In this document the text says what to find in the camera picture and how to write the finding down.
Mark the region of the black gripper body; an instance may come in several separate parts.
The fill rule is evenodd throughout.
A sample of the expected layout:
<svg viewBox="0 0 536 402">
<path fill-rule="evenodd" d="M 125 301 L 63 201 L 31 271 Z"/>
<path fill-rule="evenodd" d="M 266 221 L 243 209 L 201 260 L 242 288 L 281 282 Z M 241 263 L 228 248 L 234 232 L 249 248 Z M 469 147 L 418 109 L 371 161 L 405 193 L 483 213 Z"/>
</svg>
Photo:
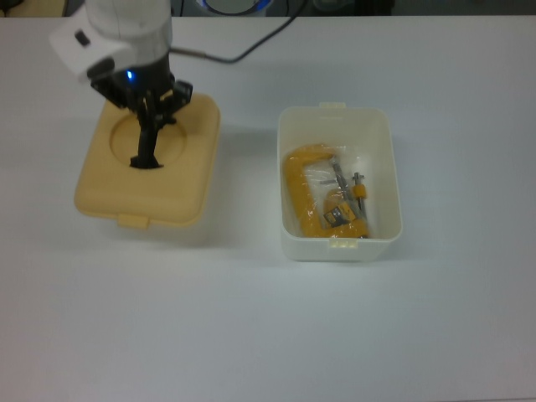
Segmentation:
<svg viewBox="0 0 536 402">
<path fill-rule="evenodd" d="M 174 113 L 171 100 L 161 98 L 173 89 L 174 76 L 170 70 L 169 54 L 154 63 L 130 67 L 113 74 L 95 77 L 91 87 L 120 109 L 128 108 L 137 113 L 137 104 L 149 92 L 155 98 L 158 112 Z"/>
</svg>

